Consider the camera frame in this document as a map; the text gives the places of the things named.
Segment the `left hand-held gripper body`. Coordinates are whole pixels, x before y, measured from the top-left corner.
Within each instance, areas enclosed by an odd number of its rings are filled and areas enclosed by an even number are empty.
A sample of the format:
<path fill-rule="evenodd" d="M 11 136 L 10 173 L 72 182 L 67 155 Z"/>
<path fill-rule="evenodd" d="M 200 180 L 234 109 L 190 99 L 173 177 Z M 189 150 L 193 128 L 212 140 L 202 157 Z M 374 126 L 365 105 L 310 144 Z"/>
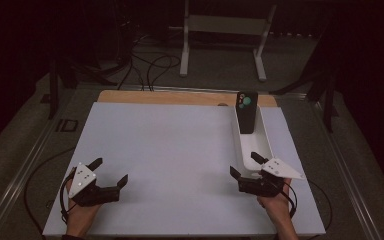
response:
<path fill-rule="evenodd" d="M 105 188 L 97 186 L 97 175 L 94 171 L 89 170 L 88 165 L 79 163 L 72 174 L 73 180 L 68 197 L 81 207 L 117 202 L 121 189 L 117 186 Z"/>

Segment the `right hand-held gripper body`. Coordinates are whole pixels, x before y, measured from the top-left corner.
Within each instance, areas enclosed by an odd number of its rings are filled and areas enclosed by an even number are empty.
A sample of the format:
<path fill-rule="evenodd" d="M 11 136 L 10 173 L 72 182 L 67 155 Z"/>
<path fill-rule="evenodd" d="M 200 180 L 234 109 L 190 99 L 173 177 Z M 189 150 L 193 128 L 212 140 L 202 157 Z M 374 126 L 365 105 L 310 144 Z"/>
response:
<path fill-rule="evenodd" d="M 238 188 L 240 192 L 262 197 L 275 197 L 283 191 L 285 179 L 303 179 L 304 175 L 281 159 L 263 158 L 257 160 L 261 165 L 261 177 L 257 179 L 238 175 Z"/>

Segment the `white plastic bin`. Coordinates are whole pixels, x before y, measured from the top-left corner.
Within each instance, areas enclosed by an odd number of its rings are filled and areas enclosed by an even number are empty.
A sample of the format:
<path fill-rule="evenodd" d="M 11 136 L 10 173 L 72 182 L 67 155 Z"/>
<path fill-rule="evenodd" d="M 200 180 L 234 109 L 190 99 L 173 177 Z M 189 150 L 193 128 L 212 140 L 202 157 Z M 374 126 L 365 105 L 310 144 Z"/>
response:
<path fill-rule="evenodd" d="M 251 157 L 251 153 L 255 152 L 266 159 L 271 159 L 273 157 L 261 107 L 258 106 L 256 108 L 253 133 L 240 133 L 236 113 L 233 113 L 232 115 L 231 127 L 236 154 L 236 163 L 234 164 L 234 167 L 244 177 L 258 178 L 261 165 Z"/>

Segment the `black phone case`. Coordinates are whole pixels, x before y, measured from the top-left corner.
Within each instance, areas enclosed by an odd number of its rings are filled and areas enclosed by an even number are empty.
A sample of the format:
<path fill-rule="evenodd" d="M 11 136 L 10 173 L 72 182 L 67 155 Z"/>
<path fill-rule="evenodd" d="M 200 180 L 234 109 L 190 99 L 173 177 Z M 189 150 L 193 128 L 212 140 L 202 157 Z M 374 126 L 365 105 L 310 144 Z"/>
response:
<path fill-rule="evenodd" d="M 245 94 L 246 96 L 250 97 L 251 104 L 246 106 L 245 108 L 240 108 L 239 107 L 240 94 Z M 257 92 L 242 91 L 237 93 L 235 110 L 236 110 L 239 130 L 241 134 L 252 134 L 254 132 L 257 102 L 258 102 Z"/>

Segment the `person's right hand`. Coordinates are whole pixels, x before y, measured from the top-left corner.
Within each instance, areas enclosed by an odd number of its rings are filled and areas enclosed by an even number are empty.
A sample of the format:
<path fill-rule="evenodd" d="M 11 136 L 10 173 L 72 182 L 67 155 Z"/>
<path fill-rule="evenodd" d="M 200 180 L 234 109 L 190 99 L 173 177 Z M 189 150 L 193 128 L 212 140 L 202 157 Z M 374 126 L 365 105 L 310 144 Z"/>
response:
<path fill-rule="evenodd" d="M 257 202 L 266 210 L 273 223 L 286 223 L 291 220 L 288 200 L 291 180 L 285 179 L 284 182 L 283 190 L 277 196 L 257 197 Z"/>

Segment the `person's left hand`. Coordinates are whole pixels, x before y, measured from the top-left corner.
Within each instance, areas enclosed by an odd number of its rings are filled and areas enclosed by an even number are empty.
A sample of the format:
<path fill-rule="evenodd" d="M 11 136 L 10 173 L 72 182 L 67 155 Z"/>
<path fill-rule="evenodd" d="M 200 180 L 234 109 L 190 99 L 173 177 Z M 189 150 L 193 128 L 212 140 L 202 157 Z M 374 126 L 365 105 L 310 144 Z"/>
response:
<path fill-rule="evenodd" d="M 68 222 L 66 233 L 86 236 L 95 217 L 101 208 L 100 205 L 81 207 L 72 199 L 68 199 Z"/>

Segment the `white table board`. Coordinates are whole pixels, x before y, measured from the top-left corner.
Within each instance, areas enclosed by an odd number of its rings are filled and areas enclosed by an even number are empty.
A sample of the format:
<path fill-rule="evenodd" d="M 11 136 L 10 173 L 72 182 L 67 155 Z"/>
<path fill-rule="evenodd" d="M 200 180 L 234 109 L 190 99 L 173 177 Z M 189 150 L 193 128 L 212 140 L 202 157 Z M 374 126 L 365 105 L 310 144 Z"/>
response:
<path fill-rule="evenodd" d="M 257 236 L 275 229 L 255 196 L 241 193 L 231 107 L 96 103 L 71 163 L 103 160 L 100 186 L 128 179 L 104 205 L 96 236 Z"/>

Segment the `black metal stand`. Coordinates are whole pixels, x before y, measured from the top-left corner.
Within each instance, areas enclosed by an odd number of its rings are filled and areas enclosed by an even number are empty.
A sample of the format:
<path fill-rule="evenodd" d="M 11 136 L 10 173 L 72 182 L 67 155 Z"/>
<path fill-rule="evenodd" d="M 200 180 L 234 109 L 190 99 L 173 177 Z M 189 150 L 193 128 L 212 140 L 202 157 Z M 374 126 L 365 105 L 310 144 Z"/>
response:
<path fill-rule="evenodd" d="M 314 64 L 307 65 L 298 80 L 292 82 L 285 87 L 270 91 L 271 95 L 284 95 L 292 90 L 311 84 L 309 90 L 305 94 L 305 98 L 309 102 L 318 102 L 324 97 L 323 107 L 323 123 L 329 132 L 332 132 L 332 116 L 333 116 L 333 100 L 336 84 L 337 68 L 316 66 Z"/>
<path fill-rule="evenodd" d="M 62 59 L 51 59 L 49 64 L 49 94 L 47 98 L 50 104 L 49 119 L 56 116 L 59 108 L 59 91 L 61 90 L 59 84 L 62 84 L 62 86 L 66 89 L 75 89 L 79 84 L 76 77 L 77 72 L 80 72 L 101 85 L 116 86 L 116 83 L 105 79 L 98 73 L 93 72 L 71 58 L 65 57 Z"/>

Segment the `white metal stand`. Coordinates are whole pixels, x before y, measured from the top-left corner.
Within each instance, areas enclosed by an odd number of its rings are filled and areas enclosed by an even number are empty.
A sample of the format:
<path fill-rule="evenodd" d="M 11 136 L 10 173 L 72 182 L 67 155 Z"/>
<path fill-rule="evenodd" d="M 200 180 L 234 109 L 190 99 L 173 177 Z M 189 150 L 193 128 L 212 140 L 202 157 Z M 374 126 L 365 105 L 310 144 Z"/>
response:
<path fill-rule="evenodd" d="M 188 75 L 190 55 L 189 33 L 206 32 L 259 36 L 260 43 L 258 47 L 253 50 L 253 58 L 258 80 L 261 82 L 267 80 L 262 52 L 277 9 L 276 4 L 270 6 L 267 16 L 263 19 L 195 15 L 190 13 L 189 6 L 190 0 L 184 0 L 183 48 L 179 72 L 181 77 Z"/>

